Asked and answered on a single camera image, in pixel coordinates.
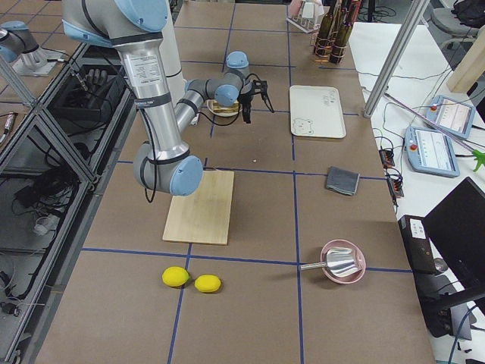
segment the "electronic device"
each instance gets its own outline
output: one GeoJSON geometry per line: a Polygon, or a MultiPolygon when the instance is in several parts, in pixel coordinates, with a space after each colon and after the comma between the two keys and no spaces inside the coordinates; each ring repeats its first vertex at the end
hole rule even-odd
{"type": "Polygon", "coordinates": [[[438,130],[408,127],[404,143],[415,171],[444,177],[460,175],[452,140],[438,130]]]}
{"type": "Polygon", "coordinates": [[[403,215],[399,219],[402,242],[412,271],[434,275],[437,270],[431,252],[430,239],[421,220],[422,218],[411,215],[403,215]]]}
{"type": "MultiPolygon", "coordinates": [[[[485,313],[483,216],[485,192],[471,178],[466,177],[422,219],[431,242],[464,287],[464,290],[456,293],[448,291],[437,294],[435,291],[429,294],[430,291],[423,288],[424,285],[415,275],[424,319],[433,336],[448,334],[447,328],[440,326],[450,309],[461,306],[466,312],[465,304],[474,301],[485,313]]],[[[455,315],[458,316],[455,322],[459,322],[465,312],[462,310],[459,315],[455,315]]]]}
{"type": "Polygon", "coordinates": [[[473,105],[465,104],[447,96],[438,95],[426,111],[426,118],[448,130],[458,138],[467,139],[475,112],[473,105]]]}

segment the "wine bottle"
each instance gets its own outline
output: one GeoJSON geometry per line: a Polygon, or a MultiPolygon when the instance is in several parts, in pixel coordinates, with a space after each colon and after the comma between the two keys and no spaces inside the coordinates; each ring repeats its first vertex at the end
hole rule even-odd
{"type": "Polygon", "coordinates": [[[339,32],[336,35],[335,43],[332,46],[332,52],[330,54],[330,62],[332,63],[340,63],[343,59],[347,42],[349,41],[355,19],[358,15],[360,2],[360,0],[352,0],[349,13],[346,16],[346,22],[339,28],[339,32]]]}
{"type": "Polygon", "coordinates": [[[325,54],[324,47],[327,45],[328,36],[333,25],[333,13],[335,12],[336,2],[337,0],[333,0],[330,3],[329,11],[321,20],[320,29],[318,30],[317,39],[313,47],[313,53],[316,55],[323,56],[325,54]]]}

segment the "metal pole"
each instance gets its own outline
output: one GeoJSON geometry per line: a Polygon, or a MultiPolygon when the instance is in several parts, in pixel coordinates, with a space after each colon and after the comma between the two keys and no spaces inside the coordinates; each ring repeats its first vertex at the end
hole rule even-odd
{"type": "Polygon", "coordinates": [[[379,77],[377,78],[374,88],[369,95],[369,99],[365,104],[364,116],[366,118],[370,118],[374,113],[377,103],[382,97],[384,90],[399,63],[399,59],[401,59],[402,53],[404,53],[406,46],[424,13],[424,9],[426,9],[429,2],[430,0],[414,0],[412,2],[411,8],[406,15],[406,19],[397,34],[396,40],[389,51],[387,59],[380,70],[379,77]]]}
{"type": "Polygon", "coordinates": [[[12,89],[19,95],[22,102],[30,107],[35,107],[36,97],[30,92],[25,83],[15,73],[14,69],[0,57],[0,75],[2,75],[12,89]]]}

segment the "gray cloth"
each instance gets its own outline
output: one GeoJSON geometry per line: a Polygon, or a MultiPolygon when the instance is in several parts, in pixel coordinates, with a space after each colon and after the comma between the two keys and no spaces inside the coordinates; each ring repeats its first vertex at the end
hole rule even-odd
{"type": "Polygon", "coordinates": [[[345,169],[330,167],[327,177],[327,189],[344,195],[355,195],[357,193],[358,179],[360,174],[346,171],[345,169]]]}

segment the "table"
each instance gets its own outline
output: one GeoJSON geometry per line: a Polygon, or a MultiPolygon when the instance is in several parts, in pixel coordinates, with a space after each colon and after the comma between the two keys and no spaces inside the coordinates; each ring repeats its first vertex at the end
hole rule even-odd
{"type": "MultiPolygon", "coordinates": [[[[356,24],[350,44],[357,71],[378,74],[398,31],[398,24],[356,24]]],[[[429,93],[434,93],[432,90],[438,88],[443,79],[446,80],[450,77],[451,70],[448,62],[424,25],[420,25],[416,29],[394,74],[418,78],[434,74],[443,75],[443,77],[431,77],[427,80],[392,78],[387,92],[410,107],[429,105],[429,93]]],[[[363,87],[372,89],[376,77],[360,74],[359,80],[363,87]]],[[[438,88],[436,94],[443,94],[460,101],[468,100],[468,96],[465,94],[451,93],[446,86],[446,81],[438,88]]],[[[367,97],[368,92],[364,90],[363,95],[367,97]]],[[[386,120],[384,126],[387,130],[404,135],[404,131],[411,122],[412,116],[407,111],[389,105],[384,119],[384,109],[388,101],[386,98],[380,100],[371,118],[372,126],[382,130],[385,137],[390,138],[395,146],[399,146],[402,144],[402,140],[398,136],[383,130],[384,120],[386,120]]],[[[483,121],[479,114],[476,114],[474,124],[483,126],[483,121]]],[[[424,126],[418,119],[413,122],[413,125],[424,126]]],[[[380,132],[375,131],[376,136],[380,135],[380,132]]],[[[484,144],[485,133],[482,130],[472,129],[469,140],[484,144]]],[[[468,151],[456,144],[453,147],[457,154],[468,154],[468,151]]],[[[485,170],[481,168],[477,173],[473,172],[475,163],[472,158],[459,158],[458,163],[461,175],[457,178],[445,178],[414,172],[410,169],[406,157],[401,158],[401,150],[395,149],[395,152],[398,169],[404,177],[403,189],[405,194],[404,199],[398,199],[398,218],[402,215],[425,216],[466,176],[471,177],[482,188],[485,186],[485,170]]],[[[438,256],[436,250],[433,251],[433,254],[438,256]]],[[[456,280],[451,272],[448,275],[451,281],[456,280]]],[[[480,324],[485,322],[482,313],[478,310],[474,311],[474,315],[478,317],[480,324]]],[[[468,355],[457,351],[454,356],[454,362],[465,362],[465,358],[470,357],[481,361],[485,360],[485,345],[483,345],[485,343],[485,334],[479,331],[472,331],[472,334],[472,342],[464,342],[462,347],[464,349],[472,347],[473,351],[468,355]]],[[[431,340],[434,346],[435,357],[448,360],[452,338],[441,337],[440,339],[431,338],[431,340]]]]}
{"type": "Polygon", "coordinates": [[[37,363],[431,364],[433,354],[350,54],[319,67],[308,35],[282,5],[185,2],[176,35],[186,79],[219,77],[225,56],[247,52],[276,112],[253,103],[252,124],[200,120],[184,139],[208,167],[235,172],[228,246],[161,240],[170,196],[148,204],[132,160],[146,139],[136,120],[37,363]],[[343,140],[293,137],[288,89],[340,90],[343,140]],[[331,165],[359,171],[355,196],[324,189],[331,165]],[[329,240],[359,245],[368,271],[336,285],[297,265],[329,240]],[[171,265],[219,275],[222,290],[165,287],[171,265]]]}

